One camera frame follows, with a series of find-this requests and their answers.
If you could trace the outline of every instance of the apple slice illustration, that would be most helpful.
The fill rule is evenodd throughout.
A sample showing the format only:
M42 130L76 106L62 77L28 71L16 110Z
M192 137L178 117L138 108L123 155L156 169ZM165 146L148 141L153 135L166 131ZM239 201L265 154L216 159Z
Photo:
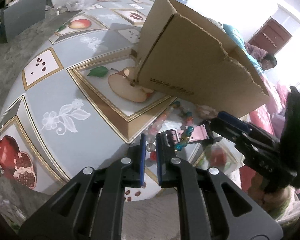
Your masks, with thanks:
M119 97L132 102L142 103L154 92L151 89L141 87L134 81L135 67L126 67L124 70L108 77L110 88Z
M70 22L70 29L86 29L91 26L91 22L87 19L79 19Z

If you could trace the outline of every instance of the pink pillow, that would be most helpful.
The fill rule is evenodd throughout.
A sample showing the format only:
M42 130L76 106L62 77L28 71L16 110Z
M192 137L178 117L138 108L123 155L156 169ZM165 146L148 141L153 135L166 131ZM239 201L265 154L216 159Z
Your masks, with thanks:
M277 92L280 97L281 105L283 107L286 107L287 106L287 96L291 92L290 88L288 86L282 84L282 82L279 80L277 82Z
M252 124L274 135L270 120L270 114L267 110L266 105L260 106L256 110L252 111L249 115Z
M262 75L261 79L269 93L269 102L266 103L266 106L269 111L270 117L272 117L273 115L278 114L282 111L281 99L274 84L272 84L265 75Z

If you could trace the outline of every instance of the black object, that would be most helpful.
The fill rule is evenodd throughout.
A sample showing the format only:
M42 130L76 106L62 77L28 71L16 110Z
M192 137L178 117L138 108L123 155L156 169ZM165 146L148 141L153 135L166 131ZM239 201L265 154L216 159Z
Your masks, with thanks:
M295 87L287 98L286 121L281 139L228 113L211 120L211 129L235 143L244 164L267 181L265 192L275 192L289 184L300 188L300 93Z
M108 168L86 167L20 228L22 240L121 240L125 187L144 182L146 137Z
M156 136L158 181L163 188L178 188L182 240L283 237L281 227L227 176L217 168L192 167L176 156L169 135L166 139L165 132Z

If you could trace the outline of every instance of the person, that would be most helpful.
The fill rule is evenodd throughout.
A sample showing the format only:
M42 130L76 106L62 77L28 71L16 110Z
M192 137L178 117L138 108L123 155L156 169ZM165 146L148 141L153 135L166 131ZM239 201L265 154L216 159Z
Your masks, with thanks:
M275 56L266 52L264 49L260 49L257 46L253 46L247 42L244 43L244 47L246 48L248 54L258 61L263 70L269 70L277 65L277 59Z

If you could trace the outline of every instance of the gold border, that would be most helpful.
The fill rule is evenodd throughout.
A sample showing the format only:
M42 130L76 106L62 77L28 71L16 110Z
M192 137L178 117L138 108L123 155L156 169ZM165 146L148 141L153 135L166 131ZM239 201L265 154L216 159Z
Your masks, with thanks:
M141 1L141 0L131 0L131 1L133 1L133 2L135 2L136 4L146 4L146 5L150 5L151 6L151 4L149 4L149 3L146 3L146 2L143 2L143 1Z
M139 134L151 123L153 122L158 115L160 115L169 104L171 104L176 98L175 97L169 97L165 101L162 101L161 103L157 104L153 108L156 108L155 113L150 114L152 117L149 118L143 126L130 126L133 125L130 122L135 122L137 118L141 118L144 115L140 115L139 117L136 117L134 120L131 120L130 122L127 122L124 120L117 112L115 112L114 109L112 109L106 102L104 102L91 88L84 83L74 72L74 68L78 68L83 65L87 64L95 64L100 62L100 58L104 58L105 60L111 60L113 58L119 58L119 57L124 57L124 56L129 56L131 54L131 47L130 48L125 48L121 50L117 50L115 52L110 52L108 54L101 55L99 57L96 57L94 59L89 59L86 60L82 63L79 63L77 65L74 65L72 67L69 67L67 69L68 73L70 74L71 78L73 81L76 83L80 91L84 94L84 96L87 98L87 100L90 102L90 104L94 107L94 109L100 114L100 116L105 120L105 122L114 130L114 132L127 144L130 144L133 142L135 138L139 136ZM92 96L96 96L100 101L104 102L105 105L100 105L100 103L95 103L95 101L91 98ZM131 135L128 135L128 130L133 129L134 133Z
M26 98L25 98L25 95L22 94L20 97L18 97L11 105L10 107L4 112L4 114L2 115L2 118L1 120L4 118L4 116L11 110L11 108L13 106L15 106L16 103L18 103L19 101L23 101L24 105L25 105L25 109L26 109L26 112L27 112L27 115L28 115L28 118L29 118L29 121L30 121L30 124L32 126L32 129L40 143L40 145L42 146L43 150L45 151L45 154L47 155L47 157L49 158L49 160L51 161L51 163L54 165L54 167L57 169L57 171L62 175L63 179L61 179L63 181L63 183L65 184L66 182L68 182L70 180L70 178L68 177L68 175L62 170L62 168L59 166L59 164L56 162L56 160L52 157L50 151L48 150L47 146L45 145L45 143L43 142L40 134L39 134L39 131L37 129L37 127L35 126L34 124L34 121L31 117L31 114L30 114L30 110L29 110L29 107L27 105L27 102L26 102Z
M142 26L145 21L146 21L146 18L147 16L145 14L143 14L142 12L138 11L137 9L110 9L112 11L114 11L117 15L119 15L120 17L122 17L123 19L125 19L126 21L128 21L129 23L131 23L133 26ZM144 21L142 23L135 23L134 21L130 20L128 17L126 17L125 15L122 15L120 14L119 12L117 11L132 11L132 12L138 12L139 14L143 15L144 16Z
M100 1L100 0L98 0L96 3L99 3L99 2L122 2L122 1L120 1L120 0L117 0L117 1L114 1L114 0Z
M28 144L28 146L31 149L31 153L34 154L34 156L42 163L42 165L53 175L53 177L61 182L62 184L65 184L64 181L49 167L49 165L45 162L45 160L41 157L41 155L39 154L39 152L37 151L37 149L34 147L34 145L32 144L31 140L29 139L25 129L23 128L19 118L17 115L15 115L14 117L12 117L9 121L7 121L3 127L0 129L0 135L7 129L9 128L12 124L15 124L17 127L18 132L21 132L21 138L24 139L26 141L26 143Z
M158 177L151 171L148 169L148 167L145 167L145 174L147 174L155 183L158 183Z
M32 83L28 86L28 85L27 85L27 81L26 81L26 76L25 76L25 68L26 68L26 67L24 67L23 70L22 70L22 82L23 82L23 87L24 87L25 91L27 91L29 88L33 87L34 85L38 84L40 81L44 80L45 78L47 78L47 77L53 75L54 73L57 73L57 72L59 72L60 70L63 69L63 65L61 64L61 62L60 62L60 60L59 60L57 54L55 53L53 47L47 48L47 49L45 49L44 51L40 52L38 55L36 55L35 57L33 57L33 58L30 60L30 62L31 62L32 60L34 60L36 57L38 57L39 55L41 55L42 53L46 52L47 50L50 50L50 51L51 51L51 53L52 53L52 55L53 55L55 61L57 62L59 68L55 69L54 71L51 71L50 73L45 74L44 76L42 76L41 78L39 78L39 79L37 79L36 81L32 82Z
M110 59L110 60L100 61L100 62L98 62L98 65L99 64L103 65L103 64L108 64L108 63L112 63L112 62L117 62L117 61L128 59L128 58L131 58L132 60L135 61L135 58L132 55L128 55L128 56L123 56L123 57L119 57L119 58L113 58L113 59ZM73 68L72 70L93 92L95 92L104 102L106 102L114 111L116 111L127 122L130 122L131 120L137 118L138 116L142 115L143 113L150 110L154 106L160 104L161 102L163 102L163 101L165 101L165 100L167 100L168 98L171 97L171 96L164 96L161 99L158 99L157 101L154 101L153 103L149 104L148 106L146 106L146 107L140 109L139 111L135 112L134 114L128 116L124 112L122 112L122 110L119 109L116 105L114 105L108 98L106 98L98 89L96 89L80 73L80 71L83 71L87 68L90 68L93 65L96 65L96 64L93 63L93 64L88 64L88 65L78 66L78 67Z
M71 22L71 20L74 18L74 17L78 17L78 16L84 16L84 17L87 17L88 19L92 20L94 23L96 24L99 24L101 26L103 26L104 28L101 28L101 29L91 29L89 30L89 32L93 32L93 31L99 31L99 30L105 30L105 29L108 29L109 27L106 26L103 22L101 22L98 18L96 18L95 16L92 16L90 14L85 14L86 12L83 12L81 14L78 14L78 15L75 15L73 16L69 21L67 22ZM59 36L59 37L62 37L62 36L65 36L65 35L68 35L70 33L77 33L77 32L80 32L80 31L84 31L84 30L77 30L77 31L73 31L73 32L69 32L69 33L65 33L65 34L59 34L58 32L54 32L53 34Z
M140 34L140 32L141 32L141 30L139 31L139 30L137 30L135 27L137 27L137 26L130 26L129 28L125 28L125 29L118 29L118 30L115 30L117 33L119 33L119 31L125 31L125 30L131 30L131 29L134 29L135 31L137 31L137 32L139 32L139 34ZM132 46L134 47L136 44L139 44L139 42L140 41L137 41L137 42L135 42L135 43L133 43L133 42L131 42L131 41L129 41L131 44L132 44ZM132 48L132 52L131 52L131 55L136 59L137 58L137 52Z

